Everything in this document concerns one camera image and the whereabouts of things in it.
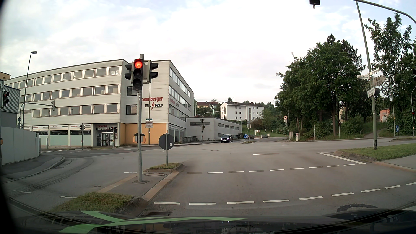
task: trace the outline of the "dark car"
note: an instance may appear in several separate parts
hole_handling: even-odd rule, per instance
[[[233,136],[225,134],[221,137],[221,143],[223,142],[233,142]]]

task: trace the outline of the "manhole cover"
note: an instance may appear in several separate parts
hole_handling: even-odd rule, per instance
[[[171,214],[170,210],[145,210],[139,217],[168,217]]]
[[[371,209],[371,208],[377,208],[372,205],[367,204],[348,204],[338,207],[337,212],[341,211],[352,211],[352,210],[359,210],[359,209]]]
[[[147,173],[147,174],[144,174],[144,175],[146,175],[146,176],[164,176],[166,174],[165,173]]]

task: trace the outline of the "rosenberger sign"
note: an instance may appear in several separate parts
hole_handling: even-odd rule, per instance
[[[142,98],[141,101],[142,102],[152,102],[152,104],[150,104],[151,110],[153,110],[153,107],[162,107],[163,104],[162,103],[157,103],[159,101],[162,101],[163,97],[148,97],[148,98]],[[149,108],[149,104],[144,104],[144,107]]]

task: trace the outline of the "white building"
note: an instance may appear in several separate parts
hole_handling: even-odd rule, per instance
[[[224,134],[233,135],[234,138],[238,138],[238,134],[241,133],[241,124],[227,121],[224,119],[216,118],[214,116],[203,117],[203,138],[204,140],[219,140]],[[201,139],[201,117],[188,117],[186,118],[188,123],[187,132],[190,136],[196,136],[197,139]]]
[[[223,102],[221,105],[221,119],[253,120],[260,119],[264,106],[257,103]]]
[[[157,144],[166,131],[179,141],[190,136],[186,118],[193,115],[193,91],[170,60],[153,62],[159,64],[154,70],[158,77],[143,86],[142,133],[146,144]],[[26,75],[5,85],[20,89],[17,116],[24,115],[24,129],[40,134],[41,145],[80,146],[80,124],[86,126],[84,146],[133,144],[137,95],[124,77],[128,63],[121,59],[62,67],[29,74],[27,85]],[[23,114],[24,100],[32,103],[25,104]],[[51,101],[55,111],[37,105]],[[153,119],[153,128],[144,128],[146,118]]]

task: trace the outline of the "lamp post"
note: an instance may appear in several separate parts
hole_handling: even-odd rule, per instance
[[[32,54],[37,54],[37,51],[31,51],[29,56],[29,64],[27,65],[27,74],[26,74],[26,81],[25,81],[25,95],[23,96],[23,119],[22,119],[22,129],[25,126],[25,103],[26,103],[26,90],[27,90],[27,78],[29,76],[29,66],[30,66],[30,59],[32,58]]]

